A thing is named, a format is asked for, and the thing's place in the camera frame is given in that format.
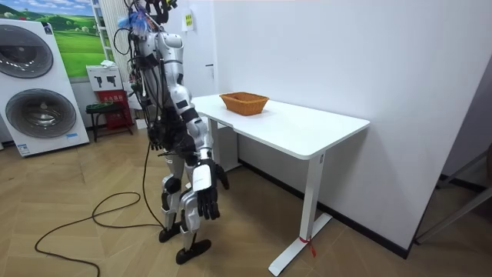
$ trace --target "white desk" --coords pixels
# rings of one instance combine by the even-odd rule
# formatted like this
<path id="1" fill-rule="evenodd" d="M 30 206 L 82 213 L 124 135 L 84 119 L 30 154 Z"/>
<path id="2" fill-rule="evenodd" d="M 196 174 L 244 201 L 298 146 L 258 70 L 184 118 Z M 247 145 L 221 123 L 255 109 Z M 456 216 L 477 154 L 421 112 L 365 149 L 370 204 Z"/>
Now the white desk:
<path id="1" fill-rule="evenodd" d="M 272 100 L 267 102 L 261 114 L 251 116 L 228 111 L 218 95 L 193 98 L 192 102 L 197 112 L 208 118 L 214 140 L 218 138 L 217 122 L 220 122 L 248 138 L 295 158 L 309 160 L 299 236 L 308 240 L 330 221 L 331 217 L 326 213 L 314 220 L 324 153 L 366 128 L 369 121 Z M 217 142 L 214 143 L 213 156 L 220 163 L 216 158 L 220 149 L 216 145 Z M 305 246 L 306 243 L 296 239 L 271 263 L 270 272 L 278 276 Z"/>

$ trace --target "washing machine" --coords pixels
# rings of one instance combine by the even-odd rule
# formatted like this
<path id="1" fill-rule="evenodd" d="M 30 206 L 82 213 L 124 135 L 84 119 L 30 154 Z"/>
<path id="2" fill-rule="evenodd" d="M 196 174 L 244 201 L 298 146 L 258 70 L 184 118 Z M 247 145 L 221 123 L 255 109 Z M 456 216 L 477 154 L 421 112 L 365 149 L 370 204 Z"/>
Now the washing machine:
<path id="1" fill-rule="evenodd" d="M 22 156 L 87 143 L 51 26 L 0 19 L 0 113 Z"/>

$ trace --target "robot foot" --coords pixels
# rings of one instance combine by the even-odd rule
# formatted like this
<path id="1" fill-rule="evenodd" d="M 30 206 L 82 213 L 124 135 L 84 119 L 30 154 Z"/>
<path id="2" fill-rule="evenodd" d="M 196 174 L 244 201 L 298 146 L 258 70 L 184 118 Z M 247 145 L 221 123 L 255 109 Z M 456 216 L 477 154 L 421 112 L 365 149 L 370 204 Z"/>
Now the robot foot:
<path id="1" fill-rule="evenodd" d="M 207 251 L 212 246 L 212 242 L 208 239 L 204 239 L 200 242 L 195 242 L 191 249 L 185 251 L 185 249 L 179 250 L 178 254 L 176 254 L 176 263 L 179 265 L 184 264 L 185 262 L 193 259 L 196 256 L 199 256 L 205 251 Z"/>
<path id="2" fill-rule="evenodd" d="M 180 222 L 173 223 L 172 227 L 169 230 L 162 230 L 159 233 L 159 242 L 166 242 L 175 235 L 180 233 L 179 227 L 181 226 Z"/>

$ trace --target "red tag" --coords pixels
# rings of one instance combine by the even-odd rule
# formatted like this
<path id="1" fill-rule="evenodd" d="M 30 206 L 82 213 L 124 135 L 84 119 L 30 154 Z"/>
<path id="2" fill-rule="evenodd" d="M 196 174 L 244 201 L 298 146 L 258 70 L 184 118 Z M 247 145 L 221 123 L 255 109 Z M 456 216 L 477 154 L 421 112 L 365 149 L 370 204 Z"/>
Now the red tag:
<path id="1" fill-rule="evenodd" d="M 299 239 L 303 242 L 303 243 L 307 243 L 309 244 L 309 248 L 311 249 L 311 254 L 313 254 L 313 258 L 316 258 L 316 250 L 314 250 L 314 246 L 313 246 L 313 243 L 311 242 L 311 236 L 309 236 L 309 239 L 303 239 L 302 237 L 299 237 Z"/>

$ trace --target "wooden floor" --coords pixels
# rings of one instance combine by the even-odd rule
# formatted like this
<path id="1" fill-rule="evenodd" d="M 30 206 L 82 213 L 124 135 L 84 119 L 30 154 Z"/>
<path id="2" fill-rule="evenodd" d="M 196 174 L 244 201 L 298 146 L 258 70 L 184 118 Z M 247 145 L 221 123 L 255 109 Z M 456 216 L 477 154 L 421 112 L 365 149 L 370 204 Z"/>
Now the wooden floor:
<path id="1" fill-rule="evenodd" d="M 90 215 L 107 195 L 141 191 L 147 146 L 145 132 L 103 137 L 98 143 L 21 159 L 13 147 L 0 152 L 0 276 L 95 276 L 88 265 L 34 251 L 41 235 Z M 163 158 L 149 159 L 147 188 L 151 207 L 161 218 Z M 219 189 L 222 217 L 203 222 L 198 239 L 212 248 L 178 266 L 180 236 L 161 244 L 159 228 L 105 229 L 87 221 L 50 235 L 40 247 L 101 266 L 105 277 L 271 276 L 269 264 L 298 237 L 302 201 L 247 169 L 228 173 L 231 190 Z M 453 188 L 435 193 L 423 228 L 466 202 L 472 192 Z M 110 201 L 110 209 L 133 200 Z M 403 260 L 347 226 L 332 220 L 314 239 L 316 259 L 305 249 L 281 276 L 492 276 L 490 203 L 438 236 L 414 246 Z M 486 217 L 481 210 L 487 210 Z M 113 225 L 152 223 L 143 202 L 104 215 Z"/>

